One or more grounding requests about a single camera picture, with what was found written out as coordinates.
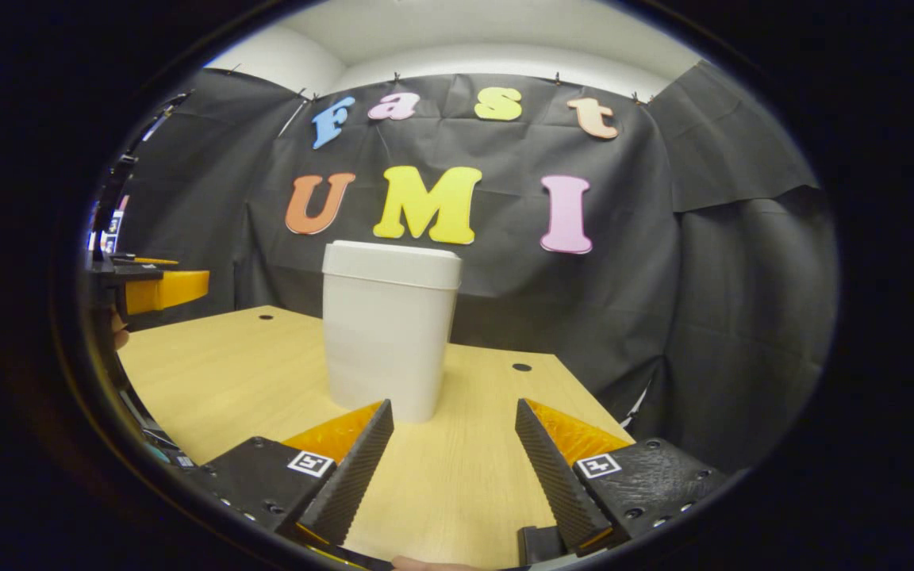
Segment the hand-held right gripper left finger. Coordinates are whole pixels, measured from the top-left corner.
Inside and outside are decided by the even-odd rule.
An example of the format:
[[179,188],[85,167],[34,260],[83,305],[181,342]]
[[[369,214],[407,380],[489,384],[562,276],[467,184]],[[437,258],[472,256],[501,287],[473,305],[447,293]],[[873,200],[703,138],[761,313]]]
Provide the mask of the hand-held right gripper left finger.
[[330,554],[344,545],[393,433],[392,402],[382,399],[283,441],[251,437],[187,478],[249,523]]

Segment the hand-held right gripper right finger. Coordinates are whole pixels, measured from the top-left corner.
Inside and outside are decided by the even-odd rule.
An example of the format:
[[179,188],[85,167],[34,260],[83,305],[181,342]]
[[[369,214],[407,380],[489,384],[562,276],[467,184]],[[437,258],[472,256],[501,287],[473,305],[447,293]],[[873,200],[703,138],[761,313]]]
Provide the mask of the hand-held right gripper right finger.
[[577,556],[675,523],[730,480],[664,439],[628,443],[532,399],[518,400],[515,432],[559,538]]

